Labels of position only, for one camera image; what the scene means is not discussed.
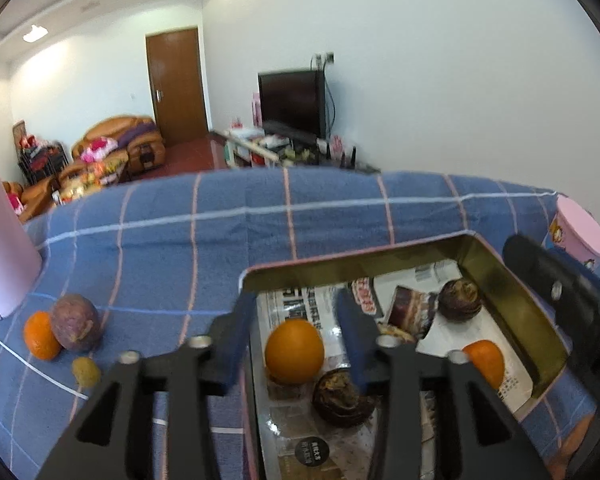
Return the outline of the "person hand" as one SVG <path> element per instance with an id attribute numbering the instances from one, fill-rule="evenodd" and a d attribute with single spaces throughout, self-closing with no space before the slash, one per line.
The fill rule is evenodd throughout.
<path id="1" fill-rule="evenodd" d="M 568 434 L 566 440 L 562 442 L 558 451 L 548 461 L 547 470 L 550 472 L 550 476 L 553 480 L 564 480 L 566 478 L 571 457 L 577 452 L 578 448 L 580 448 L 593 419 L 593 414 L 584 416 L 580 422 L 573 427 L 573 430 Z"/>

